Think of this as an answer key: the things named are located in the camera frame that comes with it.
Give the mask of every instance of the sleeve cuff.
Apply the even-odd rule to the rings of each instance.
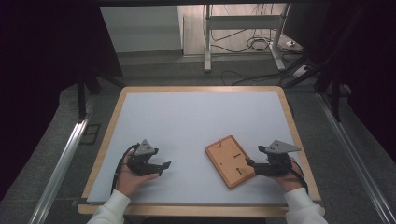
[[[299,210],[314,205],[311,198],[306,194],[304,188],[294,189],[285,194],[289,211]]]
[[[104,207],[113,211],[117,217],[122,217],[126,206],[131,202],[131,199],[123,195],[118,190],[114,189],[110,198],[104,204]]]

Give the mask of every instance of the white metal desk leg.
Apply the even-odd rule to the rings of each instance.
[[[289,5],[290,4],[287,3],[285,5],[285,7],[283,8],[282,14],[280,14],[280,19],[279,19],[279,23],[278,23],[278,26],[276,29],[274,41],[271,42],[270,46],[269,46],[271,53],[274,57],[277,70],[279,70],[279,71],[285,71],[285,64],[283,64],[282,57],[280,56],[279,51],[277,50],[277,44],[279,43],[279,38],[280,38],[280,34],[282,33],[282,30],[283,30],[283,25],[285,24],[286,16],[287,16],[288,10],[289,10]]]
[[[212,70],[211,55],[210,55],[210,5],[206,5],[205,17],[205,56],[204,56],[204,69],[206,72]]]

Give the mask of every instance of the white wall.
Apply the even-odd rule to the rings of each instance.
[[[116,52],[181,49],[177,6],[101,10]]]

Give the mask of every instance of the white sleeve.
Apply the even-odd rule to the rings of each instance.
[[[288,224],[327,223],[320,205],[312,202],[304,188],[287,192],[285,198],[289,206],[289,212],[286,213]]]
[[[108,201],[96,209],[88,224],[122,224],[123,213],[130,201],[127,196],[114,189]]]

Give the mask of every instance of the wooden block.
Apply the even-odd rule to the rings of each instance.
[[[245,161],[248,154],[232,135],[206,147],[205,151],[230,189],[255,175],[254,169]]]

